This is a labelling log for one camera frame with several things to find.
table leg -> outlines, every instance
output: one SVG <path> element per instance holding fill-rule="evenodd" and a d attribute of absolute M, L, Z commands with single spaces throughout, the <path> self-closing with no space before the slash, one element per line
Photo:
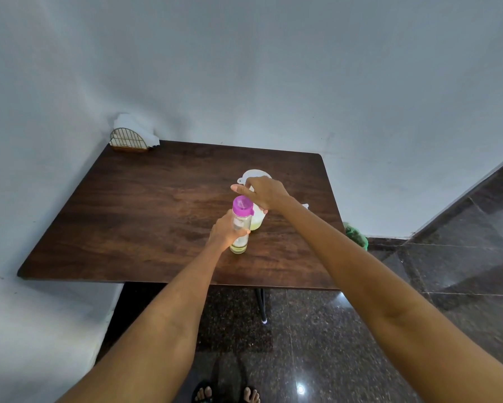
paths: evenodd
<path fill-rule="evenodd" d="M 266 310 L 264 308 L 264 289 L 255 289 L 255 296 L 257 296 L 257 304 L 259 304 L 261 320 L 263 324 L 266 324 L 268 320 L 266 319 Z"/>

person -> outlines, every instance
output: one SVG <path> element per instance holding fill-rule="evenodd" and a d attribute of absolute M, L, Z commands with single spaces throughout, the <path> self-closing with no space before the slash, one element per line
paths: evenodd
<path fill-rule="evenodd" d="M 231 189 L 265 210 L 280 212 L 292 224 L 424 401 L 503 402 L 500 362 L 382 262 L 305 209 L 281 182 L 248 178 L 245 186 Z M 59 402 L 173 400 L 193 362 L 199 319 L 218 258 L 247 233 L 234 231 L 231 219 L 231 211 L 218 219 L 201 253 Z M 250 389 L 244 397 L 260 402 L 259 394 Z M 212 401 L 212 390 L 201 389 L 194 400 Z"/>

dark brown table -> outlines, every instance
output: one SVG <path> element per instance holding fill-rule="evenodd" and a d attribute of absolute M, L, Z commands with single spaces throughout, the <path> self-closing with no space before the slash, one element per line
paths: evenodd
<path fill-rule="evenodd" d="M 104 149 L 18 276 L 40 280 L 169 282 L 231 208 L 230 185 L 261 169 L 335 228 L 343 224 L 319 154 L 161 141 L 147 153 Z M 244 254 L 227 250 L 212 284 L 336 289 L 280 214 L 269 212 Z"/>

pink lid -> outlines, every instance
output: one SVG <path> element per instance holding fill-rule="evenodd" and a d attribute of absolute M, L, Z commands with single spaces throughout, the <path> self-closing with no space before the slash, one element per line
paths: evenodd
<path fill-rule="evenodd" d="M 233 201 L 233 212 L 240 217 L 253 215 L 253 202 L 246 196 L 237 196 Z"/>

granite floor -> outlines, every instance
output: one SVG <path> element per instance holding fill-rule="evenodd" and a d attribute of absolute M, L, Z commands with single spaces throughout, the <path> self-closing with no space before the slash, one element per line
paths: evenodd
<path fill-rule="evenodd" d="M 414 243 L 375 245 L 370 252 L 503 362 L 503 181 L 498 183 L 467 198 L 447 222 Z M 125 285 L 121 300 L 128 301 L 119 301 L 106 347 L 160 288 Z M 220 401 L 237 401 L 250 384 L 265 403 L 421 401 L 342 293 L 270 289 L 266 309 L 263 325 L 253 290 L 211 287 L 193 367 L 175 402 L 188 403 L 202 379 L 217 385 Z"/>

